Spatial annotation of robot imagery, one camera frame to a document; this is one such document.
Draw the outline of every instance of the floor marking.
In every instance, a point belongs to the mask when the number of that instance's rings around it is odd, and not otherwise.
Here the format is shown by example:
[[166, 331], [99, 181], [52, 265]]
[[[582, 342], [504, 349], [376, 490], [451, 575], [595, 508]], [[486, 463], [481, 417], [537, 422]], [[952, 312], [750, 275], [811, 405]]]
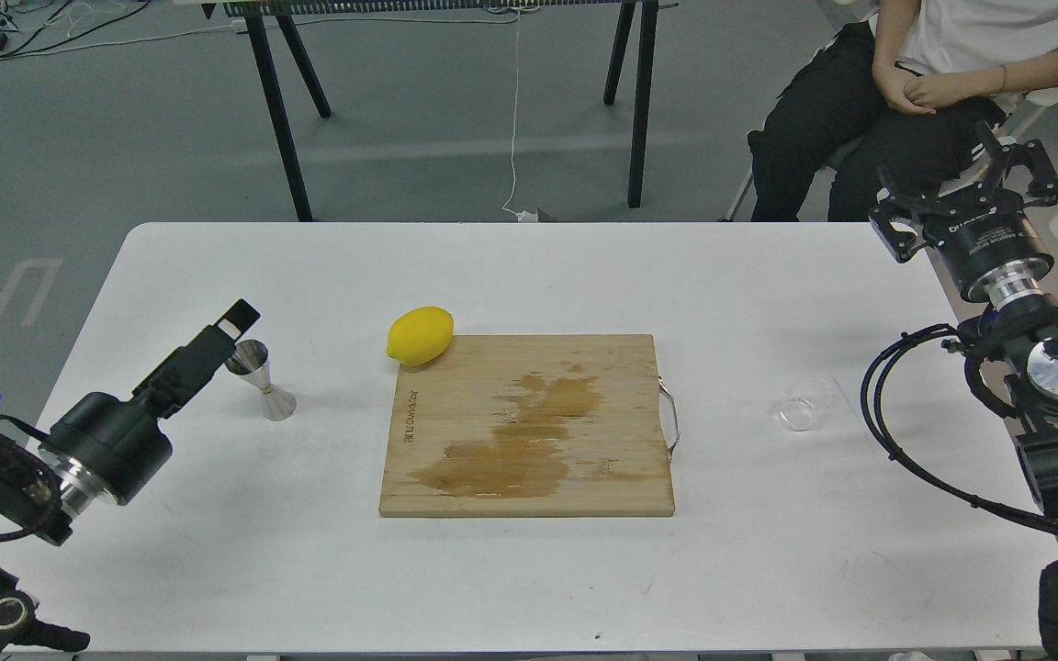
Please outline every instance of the floor marking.
[[26, 309], [26, 314], [22, 317], [22, 322], [18, 323], [18, 326], [24, 328], [31, 327], [35, 324], [35, 318], [38, 318], [38, 313], [43, 309], [43, 304], [47, 302], [47, 296], [52, 292], [52, 284], [55, 283], [55, 275], [59, 272], [59, 268], [63, 264], [63, 260], [60, 258], [32, 258], [20, 261], [16, 263], [14, 271], [11, 272], [11, 276], [7, 277], [7, 283], [3, 286], [3, 290], [0, 292], [0, 319], [3, 318], [3, 313], [7, 310], [7, 304], [11, 302], [11, 298], [16, 293], [18, 289], [18, 281], [22, 280], [24, 273], [29, 269], [37, 268], [43, 271], [43, 280], [38, 284], [38, 289], [35, 290], [35, 296], [31, 300], [31, 307]]

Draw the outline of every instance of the jigger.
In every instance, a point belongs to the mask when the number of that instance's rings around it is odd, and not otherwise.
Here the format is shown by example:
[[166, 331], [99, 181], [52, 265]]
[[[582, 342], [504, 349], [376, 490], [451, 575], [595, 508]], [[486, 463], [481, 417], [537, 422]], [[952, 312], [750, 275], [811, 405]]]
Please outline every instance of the jigger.
[[235, 345], [235, 354], [226, 360], [226, 370], [260, 388], [263, 417], [272, 422], [289, 418], [296, 410], [296, 398], [272, 385], [268, 375], [268, 347], [259, 339], [243, 339]]

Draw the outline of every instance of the wooden cutting board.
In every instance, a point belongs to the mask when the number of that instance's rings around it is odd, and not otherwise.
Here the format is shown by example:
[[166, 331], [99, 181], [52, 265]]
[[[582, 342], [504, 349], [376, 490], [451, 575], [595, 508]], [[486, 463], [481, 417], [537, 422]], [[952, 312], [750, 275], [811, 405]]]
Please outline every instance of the wooden cutting board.
[[671, 516], [651, 335], [457, 335], [400, 368], [383, 516]]

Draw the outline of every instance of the table leg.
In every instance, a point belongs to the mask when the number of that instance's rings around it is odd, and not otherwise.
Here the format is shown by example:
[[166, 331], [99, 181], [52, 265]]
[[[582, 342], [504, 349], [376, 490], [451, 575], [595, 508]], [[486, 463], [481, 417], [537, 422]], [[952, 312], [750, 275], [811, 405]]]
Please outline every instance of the table leg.
[[618, 8], [618, 26], [615, 30], [615, 45], [609, 52], [609, 70], [606, 72], [606, 88], [603, 89], [603, 104], [615, 105], [618, 93], [618, 76], [623, 72], [626, 55], [626, 38], [631, 35], [631, 21], [635, 18], [635, 3], [621, 3]]
[[312, 102], [316, 104], [316, 112], [324, 118], [332, 116], [329, 109], [329, 102], [324, 98], [324, 90], [321, 89], [321, 80], [316, 79], [316, 71], [312, 70], [312, 62], [308, 59], [308, 52], [305, 51], [305, 43], [302, 41], [302, 34], [296, 32], [296, 24], [289, 14], [276, 17], [276, 22], [280, 24], [280, 32], [285, 34], [285, 41], [289, 42], [289, 50], [293, 52], [293, 59], [296, 59], [296, 68], [302, 70], [302, 78], [305, 86], [310, 89]]
[[276, 146], [280, 147], [280, 159], [285, 163], [285, 176], [289, 178], [289, 190], [296, 206], [296, 220], [312, 221], [312, 210], [305, 191], [302, 165], [296, 159], [293, 131], [289, 128], [289, 113], [285, 112], [285, 100], [280, 96], [280, 81], [276, 78], [276, 67], [272, 62], [272, 51], [268, 47], [268, 33], [263, 30], [263, 17], [248, 16], [248, 36], [252, 39], [255, 66], [260, 70], [263, 84], [263, 99], [268, 102], [268, 113], [272, 115], [272, 129], [276, 131]]
[[631, 131], [631, 173], [626, 205], [639, 208], [643, 197], [643, 153], [647, 147], [647, 113], [651, 112], [651, 70], [656, 54], [659, 0], [643, 0], [639, 18], [639, 70], [635, 82], [635, 126]]

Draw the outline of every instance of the yellow lemon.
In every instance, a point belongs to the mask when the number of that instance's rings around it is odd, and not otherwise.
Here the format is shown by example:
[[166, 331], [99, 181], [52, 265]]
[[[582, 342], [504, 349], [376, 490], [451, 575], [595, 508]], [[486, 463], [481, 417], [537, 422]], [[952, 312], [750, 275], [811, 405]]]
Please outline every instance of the yellow lemon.
[[386, 335], [386, 355], [407, 367], [430, 363], [452, 344], [452, 315], [440, 307], [411, 310], [395, 319]]

